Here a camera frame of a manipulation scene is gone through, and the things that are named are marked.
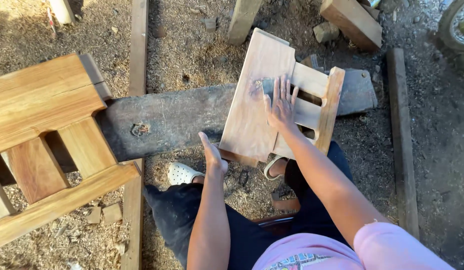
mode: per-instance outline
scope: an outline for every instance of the person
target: person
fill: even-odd
[[[172,163],[172,184],[145,186],[157,228],[184,269],[452,269],[361,194],[335,142],[323,155],[294,123],[298,89],[277,78],[273,101],[264,95],[267,121],[284,137],[296,161],[276,158],[268,178],[284,175],[301,208],[290,231],[274,236],[224,202],[228,163],[205,135],[205,174]]]

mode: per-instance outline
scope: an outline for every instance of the left hand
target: left hand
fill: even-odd
[[[227,172],[229,163],[222,159],[220,152],[218,151],[218,146],[216,144],[211,144],[208,140],[208,137],[205,133],[199,132],[200,140],[204,145],[205,152],[205,161],[207,162],[208,169],[219,169],[223,174]]]

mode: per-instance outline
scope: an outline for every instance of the dirt ground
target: dirt ground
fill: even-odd
[[[359,189],[393,222],[397,221],[397,203],[384,56],[388,48],[404,48],[421,242],[453,267],[464,269],[464,73],[454,70],[436,49],[440,44],[435,31],[443,7],[418,0],[408,2],[410,7],[405,8],[404,1],[382,0],[379,21],[384,27],[384,44],[375,54],[356,49],[342,34],[333,42],[318,44],[312,28],[323,18],[319,5],[310,0],[265,0],[255,24],[288,40],[298,60],[317,53],[326,69],[358,68],[373,74],[376,65],[381,67],[379,80],[374,82],[378,107],[339,118],[333,138],[343,148]],[[72,0],[71,5],[82,19],[74,26],[58,27],[54,40],[47,27],[47,2],[0,0],[0,75],[73,52],[91,53],[113,94],[126,95],[130,3]],[[226,44],[234,1],[151,0],[149,7],[149,93],[237,82],[248,43]],[[200,19],[213,16],[218,17],[217,31],[207,33]],[[416,16],[420,22],[413,23]],[[146,161],[146,184],[166,189],[166,169],[173,161],[205,169],[200,147],[151,156]],[[283,181],[264,178],[264,166],[231,163],[226,175],[226,202],[247,218],[281,214],[271,207],[269,194],[274,190],[293,196]],[[69,179],[76,184],[80,176],[71,174]],[[16,186],[7,187],[7,193],[17,209],[27,206]],[[100,205],[120,199],[121,189],[100,198]],[[71,269],[75,264],[85,270],[120,268],[115,246],[127,238],[126,225],[89,225],[86,209],[85,205],[0,248],[0,270]],[[69,230],[67,234],[55,237],[62,227]],[[181,268],[164,247],[147,205],[143,241],[144,269]]]

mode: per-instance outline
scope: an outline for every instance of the fingers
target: fingers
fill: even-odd
[[[281,78],[281,99],[285,99],[285,75],[282,75]]]
[[[292,99],[291,99],[292,109],[294,109],[295,100],[297,99],[298,93],[299,93],[299,87],[294,87],[294,91],[292,92]]]
[[[205,133],[203,133],[202,131],[199,132],[199,137],[200,137],[200,140],[202,141],[202,144],[204,146],[207,146],[207,147],[210,146],[210,142],[209,142],[208,137],[207,137],[207,135]]]
[[[264,95],[264,105],[265,105],[265,113],[269,115],[272,110],[271,97],[269,95]]]
[[[287,80],[287,83],[285,84],[285,96],[287,101],[291,101],[291,81]]]
[[[272,105],[275,105],[277,99],[280,97],[281,89],[279,88],[279,84],[280,84],[280,79],[279,77],[277,77],[275,78],[275,81],[274,81],[274,97],[273,97],[274,100],[272,101]]]

